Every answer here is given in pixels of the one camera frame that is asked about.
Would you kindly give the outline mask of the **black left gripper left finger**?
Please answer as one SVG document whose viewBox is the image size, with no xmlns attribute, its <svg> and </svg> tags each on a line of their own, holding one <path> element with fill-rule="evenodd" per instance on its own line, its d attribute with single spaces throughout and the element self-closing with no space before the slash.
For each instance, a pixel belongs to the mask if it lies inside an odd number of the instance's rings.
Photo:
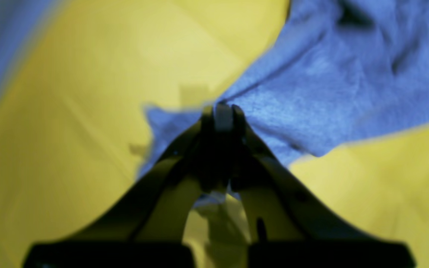
<svg viewBox="0 0 429 268">
<path fill-rule="evenodd" d="M 193 268 L 182 244 L 192 206 L 222 185 L 217 158 L 222 106 L 200 119 L 105 214 L 67 238 L 34 245 L 24 268 Z"/>
</svg>

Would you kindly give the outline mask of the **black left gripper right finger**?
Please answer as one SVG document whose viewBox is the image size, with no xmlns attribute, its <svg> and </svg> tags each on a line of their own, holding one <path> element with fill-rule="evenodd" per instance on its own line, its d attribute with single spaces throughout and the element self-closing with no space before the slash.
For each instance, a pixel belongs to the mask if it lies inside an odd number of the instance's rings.
<svg viewBox="0 0 429 268">
<path fill-rule="evenodd" d="M 237 106 L 216 105 L 214 129 L 230 141 L 229 187 L 240 196 L 251 244 L 248 268 L 415 268 L 409 248 L 332 212 L 272 154 Z"/>
</svg>

